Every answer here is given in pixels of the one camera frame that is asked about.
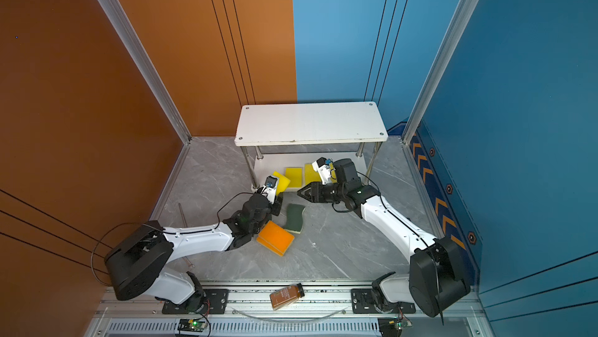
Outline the yellow sponge stack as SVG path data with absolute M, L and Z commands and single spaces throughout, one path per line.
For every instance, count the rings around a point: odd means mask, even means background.
M 288 189 L 298 190 L 304 186 L 303 169 L 300 167 L 288 167 L 284 176 L 289 180 Z

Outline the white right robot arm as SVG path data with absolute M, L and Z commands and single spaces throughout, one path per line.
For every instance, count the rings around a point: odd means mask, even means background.
M 421 229 L 393 208 L 378 186 L 358 172 L 351 159 L 321 157 L 311 164 L 318 181 L 306 184 L 298 195 L 311 203 L 344 205 L 370 223 L 408 260 L 409 273 L 388 273 L 372 283 L 372 299 L 381 313 L 414 304 L 428 317 L 444 310 L 471 291 L 461 247 L 449 237 L 438 238 Z

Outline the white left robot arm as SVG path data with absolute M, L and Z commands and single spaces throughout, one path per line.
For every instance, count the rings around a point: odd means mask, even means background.
M 168 265 L 195 254 L 241 248 L 280 214 L 282 205 L 281 195 L 251 193 L 241 209 L 215 225 L 173 228 L 157 220 L 142 223 L 104 258 L 115 297 L 131 301 L 152 296 L 179 311 L 204 312 L 208 297 L 197 276 Z

